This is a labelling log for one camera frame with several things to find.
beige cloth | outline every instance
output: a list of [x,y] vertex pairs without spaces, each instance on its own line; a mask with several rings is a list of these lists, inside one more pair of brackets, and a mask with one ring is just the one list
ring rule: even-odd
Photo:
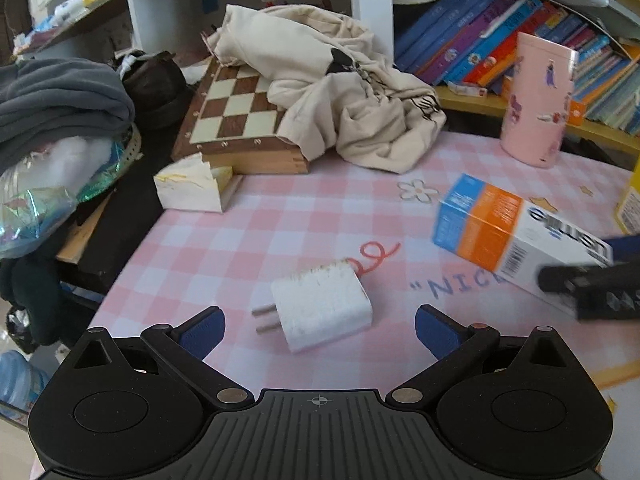
[[[353,164],[404,173],[446,120],[433,88],[393,68],[374,51],[373,33],[349,16],[305,5],[227,6],[208,41],[223,65],[247,63],[273,81],[268,100],[287,109],[277,134],[308,160],[335,146]],[[332,48],[359,63],[359,73],[325,75]]]

chessboard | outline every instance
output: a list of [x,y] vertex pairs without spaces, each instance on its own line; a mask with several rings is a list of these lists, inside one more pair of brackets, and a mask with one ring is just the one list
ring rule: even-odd
[[299,147],[277,137],[285,110],[267,100],[271,81],[248,65],[213,59],[180,127],[172,157],[196,152],[236,173],[308,173]]

dark brown bag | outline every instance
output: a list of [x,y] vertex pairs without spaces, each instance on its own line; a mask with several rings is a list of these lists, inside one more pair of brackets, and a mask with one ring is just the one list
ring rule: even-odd
[[193,97],[169,52],[135,62],[122,83],[136,106],[135,122],[142,132],[180,123]]

red cursive text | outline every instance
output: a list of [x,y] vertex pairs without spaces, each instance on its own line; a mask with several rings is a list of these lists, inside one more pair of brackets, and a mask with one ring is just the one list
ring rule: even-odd
[[[372,249],[376,250],[377,254],[373,254],[371,252]],[[361,278],[365,274],[369,274],[376,270],[382,262],[384,262],[388,257],[393,256],[400,249],[400,242],[394,245],[393,249],[391,249],[388,253],[385,251],[385,248],[382,246],[380,242],[367,242],[360,246],[360,254],[369,260],[373,260],[373,263],[370,267],[365,268],[362,263],[360,263],[355,258],[347,258],[347,261],[353,265],[354,270],[356,271],[356,275]]]

blue water bottle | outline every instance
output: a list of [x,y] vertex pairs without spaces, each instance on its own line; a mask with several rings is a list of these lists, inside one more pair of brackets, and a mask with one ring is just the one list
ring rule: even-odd
[[[20,352],[0,354],[0,400],[28,412],[47,381],[46,373],[31,366]],[[0,412],[20,424],[27,422],[24,415],[13,410],[0,408]]]

